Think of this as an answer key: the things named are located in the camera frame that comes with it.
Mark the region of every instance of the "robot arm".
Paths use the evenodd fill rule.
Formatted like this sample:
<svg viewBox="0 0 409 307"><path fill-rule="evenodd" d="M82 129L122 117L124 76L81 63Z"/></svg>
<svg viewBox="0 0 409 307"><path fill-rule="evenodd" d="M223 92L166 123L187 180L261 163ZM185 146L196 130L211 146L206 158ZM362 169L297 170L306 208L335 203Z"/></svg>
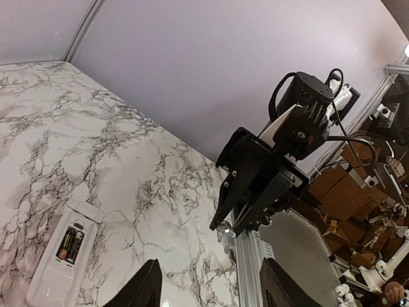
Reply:
<svg viewBox="0 0 409 307"><path fill-rule="evenodd" d="M276 104L278 91L289 77L293 80ZM341 84L338 88L334 84L330 88L329 81L323 83L303 72L288 74L269 104L272 124L259 137L245 128L231 136L216 162L229 174L220 187L210 229L216 229L235 210L236 235L246 228L258 230L261 224L269 224L271 215L289 208L288 192L299 197L308 188L310 178L297 168L296 162L328 139L334 98L341 106L350 96L347 86L339 90Z"/></svg>

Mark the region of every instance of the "black object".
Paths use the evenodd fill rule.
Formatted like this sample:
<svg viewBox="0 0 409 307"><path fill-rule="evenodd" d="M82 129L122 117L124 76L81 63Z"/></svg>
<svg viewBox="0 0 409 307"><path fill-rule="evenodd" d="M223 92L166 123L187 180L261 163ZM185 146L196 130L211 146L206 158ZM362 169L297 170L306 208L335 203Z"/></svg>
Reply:
<svg viewBox="0 0 409 307"><path fill-rule="evenodd" d="M264 307L322 307L273 258L264 258L260 282Z"/></svg>
<svg viewBox="0 0 409 307"><path fill-rule="evenodd" d="M67 262L70 262L71 264L75 263L75 259L78 256L79 248L81 246L82 238L84 237L84 234L80 231L77 231L75 233L74 239L72 240L70 249L68 250L68 255L66 258Z"/></svg>
<svg viewBox="0 0 409 307"><path fill-rule="evenodd" d="M160 307L162 272L158 260L148 260L104 307Z"/></svg>
<svg viewBox="0 0 409 307"><path fill-rule="evenodd" d="M309 185L305 173L242 127L231 136L217 159L216 167L220 166L228 168L229 175L220 187L212 230L233 209L238 213L233 225L236 235L248 226L257 230L266 217L289 208L289 202L278 201L280 196L291 191L299 197Z"/></svg>
<svg viewBox="0 0 409 307"><path fill-rule="evenodd" d="M277 94L290 77L294 78L276 107ZM274 122L294 104L312 106L318 102L326 109L333 99L334 94L331 89L315 76L305 72L292 72L287 74L275 88L268 105L268 114L271 122Z"/></svg>
<svg viewBox="0 0 409 307"><path fill-rule="evenodd" d="M274 134L275 148L296 160L305 159L329 136L326 112L327 107L318 102L311 107L295 106Z"/></svg>
<svg viewBox="0 0 409 307"><path fill-rule="evenodd" d="M395 109L394 119L390 127L382 124L383 119L378 116L371 122L368 132L385 139L396 141L398 145L409 144L409 93L393 95L382 100L382 104L392 110Z"/></svg>
<svg viewBox="0 0 409 307"><path fill-rule="evenodd" d="M68 227L65 235L64 235L64 239L61 242L61 244L59 245L58 248L58 252L57 252L57 257L61 260L66 260L67 254L68 254L68 250L70 249L71 246L71 242L74 238L75 235L75 230L72 227Z"/></svg>

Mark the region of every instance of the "brown cardboard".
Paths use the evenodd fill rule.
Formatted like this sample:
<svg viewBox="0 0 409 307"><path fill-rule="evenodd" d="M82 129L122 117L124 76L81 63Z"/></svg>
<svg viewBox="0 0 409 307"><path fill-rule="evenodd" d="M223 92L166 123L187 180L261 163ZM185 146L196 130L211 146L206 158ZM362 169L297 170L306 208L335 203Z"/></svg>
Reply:
<svg viewBox="0 0 409 307"><path fill-rule="evenodd" d="M321 199L323 205L320 210L329 217L339 221L346 221L357 211L353 199L346 192L341 184L333 186L329 192Z"/></svg>
<svg viewBox="0 0 409 307"><path fill-rule="evenodd" d="M404 242L404 238L399 238L397 235L393 235L382 247L381 254L383 259L388 262Z"/></svg>
<svg viewBox="0 0 409 307"><path fill-rule="evenodd" d="M309 188L309 192L317 199L321 199L338 181L344 178L347 172L337 166L335 169L326 168L322 175L318 176Z"/></svg>
<svg viewBox="0 0 409 307"><path fill-rule="evenodd" d="M342 246L340 243L334 242L329 238L325 238L325 242L327 243L331 253L335 253Z"/></svg>
<svg viewBox="0 0 409 307"><path fill-rule="evenodd" d="M360 267L363 266L367 269L371 269L373 264L372 264L372 259L374 257L373 253L366 253L366 254L357 254L352 257L351 264L354 267Z"/></svg>
<svg viewBox="0 0 409 307"><path fill-rule="evenodd" d="M382 250L382 247L385 243L391 238L393 235L393 230L391 228L386 229L380 236L379 239L376 241L375 245L371 249L372 253L379 253Z"/></svg>
<svg viewBox="0 0 409 307"><path fill-rule="evenodd" d="M385 201L388 196L380 191L378 188L374 187L372 189L369 189L369 197L375 201L375 203L380 204L383 201Z"/></svg>
<svg viewBox="0 0 409 307"><path fill-rule="evenodd" d="M355 216L359 221L363 222L367 219L368 215L372 212L372 208L365 205L362 208L359 208L353 216Z"/></svg>
<svg viewBox="0 0 409 307"><path fill-rule="evenodd" d="M352 244L357 244L359 240L362 239L365 235L365 232L363 230L356 227L349 221L342 224L341 230L345 233L348 241Z"/></svg>
<svg viewBox="0 0 409 307"><path fill-rule="evenodd" d="M351 196L353 199L355 206L359 209L362 208L368 199L368 194L370 188L365 187L361 189L359 185L352 179L351 176L345 176L341 181L340 184L345 188L346 192Z"/></svg>
<svg viewBox="0 0 409 307"><path fill-rule="evenodd" d="M342 231L334 230L324 233L324 238L340 244L341 246L348 243L348 238Z"/></svg>

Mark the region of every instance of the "white plastic piece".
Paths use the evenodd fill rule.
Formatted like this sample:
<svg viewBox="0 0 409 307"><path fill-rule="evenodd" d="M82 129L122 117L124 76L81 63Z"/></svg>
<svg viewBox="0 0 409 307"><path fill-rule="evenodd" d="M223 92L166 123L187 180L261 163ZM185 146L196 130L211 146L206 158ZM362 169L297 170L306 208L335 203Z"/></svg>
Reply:
<svg viewBox="0 0 409 307"><path fill-rule="evenodd" d="M291 106L287 111L285 111L278 119L276 119L270 126L268 126L263 133L260 135L260 140L265 142L267 145L274 147L275 141L273 140L274 134L277 132L278 128L282 125L284 120L287 118L289 113L295 108L297 105Z"/></svg>
<svg viewBox="0 0 409 307"><path fill-rule="evenodd" d="M84 236L74 264L57 257L68 227L81 225ZM30 307L74 307L79 287L97 234L97 224L65 207L51 240L41 257L26 294Z"/></svg>
<svg viewBox="0 0 409 307"><path fill-rule="evenodd" d="M70 207L74 211L82 214L88 219L92 219L94 222L100 224L104 218L104 213L95 206L80 200L76 196L72 196L66 203L66 206Z"/></svg>
<svg viewBox="0 0 409 307"><path fill-rule="evenodd" d="M273 258L273 259L275 259L273 247L271 245L269 245L269 243L267 243L267 242L265 242L263 240L260 240L259 242L261 244L261 250L262 250L262 253L263 253L263 258Z"/></svg>
<svg viewBox="0 0 409 307"><path fill-rule="evenodd" d="M352 93L347 85L344 85L338 96L334 99L337 111L341 111L345 108L348 102L352 98ZM329 119L335 113L333 105L329 105L327 109L327 118Z"/></svg>
<svg viewBox="0 0 409 307"><path fill-rule="evenodd" d="M350 292L350 286L346 284L339 285L335 288L335 291L337 292L337 295L339 297L344 296L345 294Z"/></svg>

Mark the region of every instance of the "white wall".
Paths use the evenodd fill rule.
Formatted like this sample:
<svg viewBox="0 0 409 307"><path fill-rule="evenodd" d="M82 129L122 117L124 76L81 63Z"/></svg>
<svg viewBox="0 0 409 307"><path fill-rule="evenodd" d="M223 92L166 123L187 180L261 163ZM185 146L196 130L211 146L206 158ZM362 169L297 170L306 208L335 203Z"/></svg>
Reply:
<svg viewBox="0 0 409 307"><path fill-rule="evenodd" d="M0 0L0 65L63 57L91 0Z"/></svg>
<svg viewBox="0 0 409 307"><path fill-rule="evenodd" d="M215 159L287 72L343 69L357 114L406 44L379 0L108 0L73 63Z"/></svg>

